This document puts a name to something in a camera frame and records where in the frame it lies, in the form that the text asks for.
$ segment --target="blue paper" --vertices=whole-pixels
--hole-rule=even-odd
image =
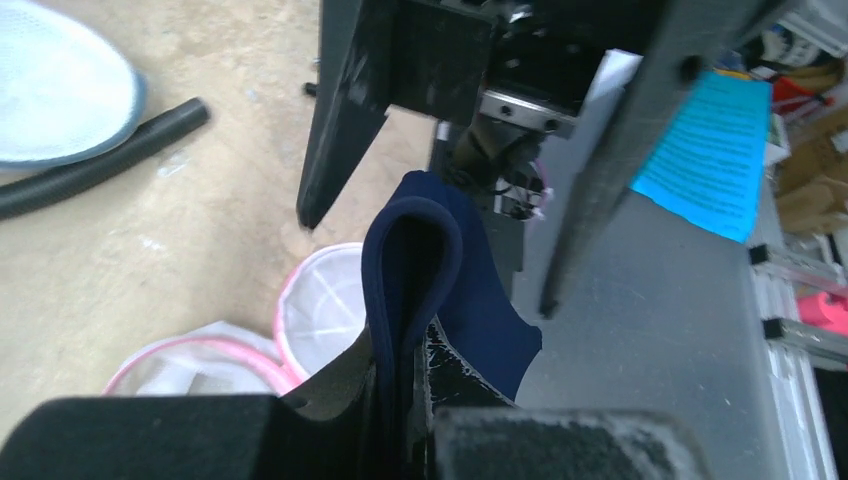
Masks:
[[[633,190],[705,230],[744,242],[757,218],[770,104],[769,83],[704,75]]]

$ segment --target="screw hole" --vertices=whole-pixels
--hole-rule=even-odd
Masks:
[[[680,64],[680,81],[684,85],[689,85],[698,79],[698,75],[700,75],[701,70],[703,69],[704,62],[701,57],[697,55],[689,55],[684,58],[683,62]]]
[[[289,407],[293,410],[297,410],[299,408],[303,408],[303,407],[309,405],[309,400],[301,397],[300,395],[292,395],[292,394],[284,395],[281,400],[283,401],[283,403],[287,407]]]

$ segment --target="navy blue cloth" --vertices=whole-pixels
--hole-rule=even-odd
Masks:
[[[408,173],[365,237],[362,284],[385,428],[409,408],[412,353],[436,314],[454,348],[515,398],[542,335],[512,308],[477,208],[461,191],[433,173]]]

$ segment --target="gray table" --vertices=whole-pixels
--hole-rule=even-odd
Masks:
[[[616,100],[597,100],[571,140],[544,145],[555,179],[549,217],[561,218],[573,173]],[[793,478],[746,247],[633,193],[557,318],[545,321],[536,306],[555,229],[532,229],[514,279],[516,308],[543,332],[519,406],[667,412],[692,429],[716,478]]]

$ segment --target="beige floor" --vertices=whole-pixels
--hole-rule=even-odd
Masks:
[[[396,112],[312,235],[294,213],[319,0],[47,0],[147,75],[150,115],[190,97],[214,121],[79,197],[0,223],[0,439],[40,402],[96,395],[124,358],[226,319],[270,334],[285,275],[362,239],[432,123]]]

